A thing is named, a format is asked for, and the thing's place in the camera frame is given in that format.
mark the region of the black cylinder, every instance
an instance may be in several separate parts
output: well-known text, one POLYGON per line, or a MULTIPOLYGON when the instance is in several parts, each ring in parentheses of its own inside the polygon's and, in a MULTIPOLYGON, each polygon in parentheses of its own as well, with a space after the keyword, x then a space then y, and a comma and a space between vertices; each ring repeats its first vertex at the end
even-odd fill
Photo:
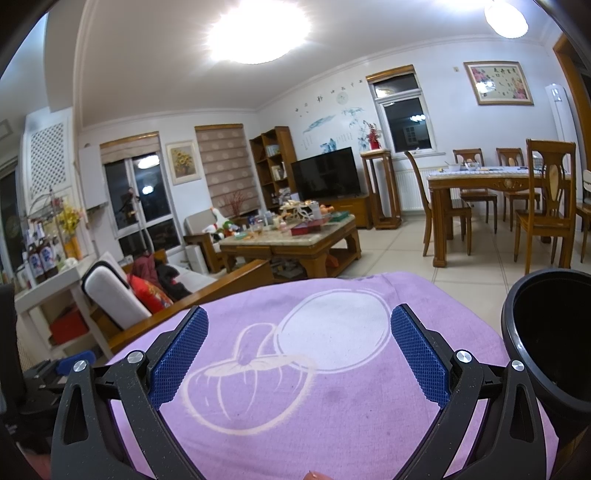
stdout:
POLYGON ((591 275, 562 268, 520 279, 501 313, 505 347, 521 360, 560 439, 591 423, 591 275))

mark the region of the wooden dining chair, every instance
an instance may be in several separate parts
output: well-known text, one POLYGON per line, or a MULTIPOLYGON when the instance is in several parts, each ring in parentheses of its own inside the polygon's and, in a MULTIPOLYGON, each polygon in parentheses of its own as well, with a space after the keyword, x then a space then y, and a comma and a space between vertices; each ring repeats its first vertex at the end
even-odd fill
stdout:
MULTIPOLYGON (((462 163, 466 162, 478 162, 484 167, 484 155, 480 148, 469 148, 465 150, 454 150, 453 157, 456 163, 460 163, 458 157, 462 158, 462 163)), ((496 193, 491 192, 489 189, 462 189, 460 190, 460 198, 466 203, 485 202, 486 203, 486 223, 488 223, 488 202, 492 202, 493 215, 495 221, 495 233, 496 233, 496 193)))
MULTIPOLYGON (((523 152, 520 148, 497 148, 496 156, 499 157, 501 167, 525 167, 523 152)), ((509 230, 513 231, 513 202, 516 200, 525 200, 525 210, 528 210, 530 203, 530 193, 523 192, 503 192, 503 221, 507 219, 507 200, 509 200, 509 230)), ((535 194, 536 208, 540 209, 540 194, 535 194)))
POLYGON ((591 205, 587 203, 591 199, 591 171, 583 170, 583 201, 577 203, 577 215, 581 217, 581 231, 583 232, 583 245, 581 247, 581 263, 587 250, 587 233, 591 222, 591 205))
MULTIPOLYGON (((425 193, 425 187, 421 179, 421 173, 418 170, 417 162, 410 152, 404 152, 404 154, 410 160, 410 164, 413 166, 414 175, 417 178, 418 191, 421 194, 421 202, 423 203, 423 209, 425 210, 425 236, 423 238, 424 248, 423 256, 427 256, 427 250, 429 250, 429 243, 431 242, 431 227, 433 225, 433 213, 431 211, 431 205, 429 199, 425 193)), ((472 209, 462 199, 452 199, 452 208, 444 212, 446 218, 459 217, 461 225, 462 241, 466 236, 466 253, 470 255, 472 253, 472 209)))
POLYGON ((570 142, 527 140, 527 164, 530 176, 530 205, 534 204, 535 198, 535 171, 534 155, 538 152, 542 156, 541 189, 544 201, 544 209, 536 212, 533 208, 516 210, 517 225, 515 227, 515 250, 513 260, 517 262, 519 254, 519 236, 521 229, 527 235, 527 250, 525 253, 525 275, 530 272, 531 264, 531 243, 535 236, 551 236, 552 256, 550 262, 554 263, 558 237, 561 237, 562 248, 565 242, 572 244, 574 235, 574 221, 576 218, 576 145, 570 142), (567 173, 563 160, 565 155, 570 155, 570 188, 567 191, 565 182, 567 173), (560 203, 564 201, 565 208, 568 206, 568 215, 560 213, 560 203))

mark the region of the wooden plant stand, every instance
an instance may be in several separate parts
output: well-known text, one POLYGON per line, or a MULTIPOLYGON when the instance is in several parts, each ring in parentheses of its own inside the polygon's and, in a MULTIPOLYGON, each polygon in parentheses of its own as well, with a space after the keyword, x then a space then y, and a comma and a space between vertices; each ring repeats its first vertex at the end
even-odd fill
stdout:
POLYGON ((374 225, 377 230, 397 229, 402 224, 400 211, 400 198, 398 196, 398 187, 396 185, 396 176, 392 166, 392 155, 390 150, 370 150, 361 154, 363 160, 363 170, 365 172, 365 181, 368 185, 369 202, 374 225), (382 160, 384 164, 384 173, 386 184, 388 186, 388 200, 390 203, 391 216, 385 216, 382 208, 382 197, 379 191, 378 178, 375 174, 375 160, 382 160))

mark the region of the sunflower painting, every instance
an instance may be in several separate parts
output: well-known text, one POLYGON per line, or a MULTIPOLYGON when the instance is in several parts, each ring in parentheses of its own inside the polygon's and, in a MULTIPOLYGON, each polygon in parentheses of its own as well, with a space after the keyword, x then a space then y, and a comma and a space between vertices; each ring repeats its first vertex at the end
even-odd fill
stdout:
POLYGON ((192 141, 168 144, 166 148, 173 184, 178 185, 200 178, 192 141))

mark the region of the purple blanket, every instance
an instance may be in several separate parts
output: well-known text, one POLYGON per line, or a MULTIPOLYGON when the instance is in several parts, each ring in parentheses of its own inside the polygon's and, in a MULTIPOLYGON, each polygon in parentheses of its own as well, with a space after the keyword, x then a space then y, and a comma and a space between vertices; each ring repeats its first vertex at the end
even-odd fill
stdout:
MULTIPOLYGON (((409 273, 307 280, 237 294, 203 307, 209 335, 161 413, 208 480, 389 480, 438 412, 390 334, 408 303, 426 328, 483 363, 506 365, 502 339, 432 283, 409 273)), ((146 350, 179 314, 117 355, 146 350)), ((449 472, 476 436, 480 401, 449 472)), ((136 468, 150 475, 119 402, 113 409, 136 468)), ((557 438, 543 413, 548 472, 557 438)))

